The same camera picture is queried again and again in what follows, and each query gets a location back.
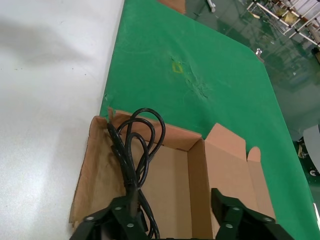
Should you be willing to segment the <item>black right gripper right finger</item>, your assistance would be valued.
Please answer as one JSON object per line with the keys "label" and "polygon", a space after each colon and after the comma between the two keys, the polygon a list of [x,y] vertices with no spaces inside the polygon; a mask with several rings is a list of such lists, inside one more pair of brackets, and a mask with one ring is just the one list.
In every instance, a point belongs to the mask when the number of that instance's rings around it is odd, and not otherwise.
{"label": "black right gripper right finger", "polygon": [[220,228],[216,240],[293,240],[270,216],[247,208],[238,198],[211,189],[211,209]]}

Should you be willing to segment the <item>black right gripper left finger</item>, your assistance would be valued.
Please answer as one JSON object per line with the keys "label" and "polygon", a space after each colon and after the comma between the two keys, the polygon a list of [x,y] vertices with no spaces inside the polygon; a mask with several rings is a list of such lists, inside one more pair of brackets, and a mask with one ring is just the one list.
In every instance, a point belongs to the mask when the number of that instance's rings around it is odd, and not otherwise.
{"label": "black right gripper left finger", "polygon": [[148,236],[132,216],[131,197],[114,198],[110,205],[86,216],[71,240],[147,240]]}

